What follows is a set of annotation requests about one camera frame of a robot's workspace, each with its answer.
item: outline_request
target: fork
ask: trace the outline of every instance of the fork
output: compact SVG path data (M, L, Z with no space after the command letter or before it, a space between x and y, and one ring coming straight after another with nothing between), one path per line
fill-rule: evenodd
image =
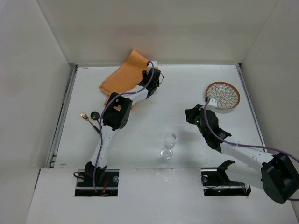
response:
M81 117L83 117L84 120L88 121L97 131L97 133L100 133L100 130L89 120L89 117L86 115L86 113L81 113Z

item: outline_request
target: wine glass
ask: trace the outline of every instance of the wine glass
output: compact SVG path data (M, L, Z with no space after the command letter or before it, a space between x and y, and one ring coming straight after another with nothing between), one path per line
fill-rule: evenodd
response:
M172 148L175 146L177 142L177 137L174 133L167 133L163 140L164 148L161 150L161 157L166 160L170 160L172 158L173 152Z

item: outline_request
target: decorative plate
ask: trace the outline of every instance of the decorative plate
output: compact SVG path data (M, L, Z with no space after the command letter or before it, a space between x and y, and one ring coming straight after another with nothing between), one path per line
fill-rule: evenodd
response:
M210 84L206 89L206 95L215 98L218 101L217 108L222 110L232 109L240 102L239 91L225 82Z

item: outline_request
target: white table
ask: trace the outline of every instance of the white table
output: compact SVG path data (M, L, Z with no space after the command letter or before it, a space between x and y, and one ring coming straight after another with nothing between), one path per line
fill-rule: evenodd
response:
M241 95L232 110L217 111L220 127L243 143L261 145L254 119L235 66L163 65L163 83L154 95L139 102L131 111L127 125L118 133L111 149L108 168L202 168L220 165L229 156L211 150L195 125L185 120L185 109L204 104L209 84L224 81ZM84 168L91 158L99 136L84 121L104 108L106 95L99 85L117 67L79 68L60 140L56 168ZM160 151L167 132L177 135L173 157L163 161Z
M43 169L26 224L297 224L259 189L205 197L200 169L121 169L117 197L74 197L76 169Z
M236 67L159 67L162 85L131 111L109 155L108 168L120 169L118 196L109 198L75 197L72 174L89 161L99 140L80 113L103 110L106 96L98 87L117 67L78 69L55 168L41 171L26 223L296 224L290 202L277 204L256 188L249 197L204 197L199 168L231 159L210 149L185 121L184 110L204 103L210 83L228 82L241 95L235 109L217 111L220 127L243 143L261 144ZM173 158L163 161L159 153L167 132L178 142Z

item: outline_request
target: white wall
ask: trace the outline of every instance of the white wall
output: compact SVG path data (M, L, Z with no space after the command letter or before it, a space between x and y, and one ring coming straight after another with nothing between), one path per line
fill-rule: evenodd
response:
M280 0L242 70L264 140L299 157L299 0ZM293 203L297 217L299 203Z
M0 0L0 223L26 221L70 68L36 0Z
M278 0L37 0L72 63L240 63Z

